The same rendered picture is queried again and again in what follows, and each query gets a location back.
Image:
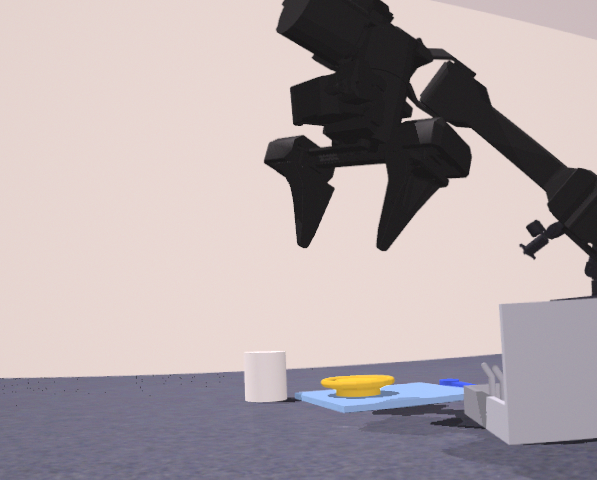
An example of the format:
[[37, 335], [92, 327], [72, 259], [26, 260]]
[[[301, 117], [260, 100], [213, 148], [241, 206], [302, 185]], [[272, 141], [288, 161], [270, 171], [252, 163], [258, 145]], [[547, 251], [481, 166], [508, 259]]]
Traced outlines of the light blue flat mat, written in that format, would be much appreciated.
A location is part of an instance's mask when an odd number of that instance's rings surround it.
[[464, 400], [463, 387], [429, 383], [387, 385], [380, 394], [364, 397], [337, 396], [336, 390], [295, 393], [295, 398], [334, 411], [359, 412], [411, 407], [414, 405], [456, 402]]

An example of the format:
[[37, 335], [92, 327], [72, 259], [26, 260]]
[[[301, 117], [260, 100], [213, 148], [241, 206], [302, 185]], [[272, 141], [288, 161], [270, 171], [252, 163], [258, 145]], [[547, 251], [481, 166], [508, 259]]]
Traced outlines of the white cylinder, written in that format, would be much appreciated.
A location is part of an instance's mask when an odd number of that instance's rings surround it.
[[286, 351], [244, 353], [245, 401], [287, 399]]

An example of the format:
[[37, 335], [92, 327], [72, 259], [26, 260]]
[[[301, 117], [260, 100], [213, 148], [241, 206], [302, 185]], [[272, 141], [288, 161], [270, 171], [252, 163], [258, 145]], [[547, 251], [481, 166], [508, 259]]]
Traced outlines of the yellow round plate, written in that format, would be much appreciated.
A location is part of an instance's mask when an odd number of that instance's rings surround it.
[[322, 380], [326, 388], [336, 390], [337, 396], [364, 397], [380, 394], [380, 388], [394, 383], [394, 378], [389, 376], [340, 376]]

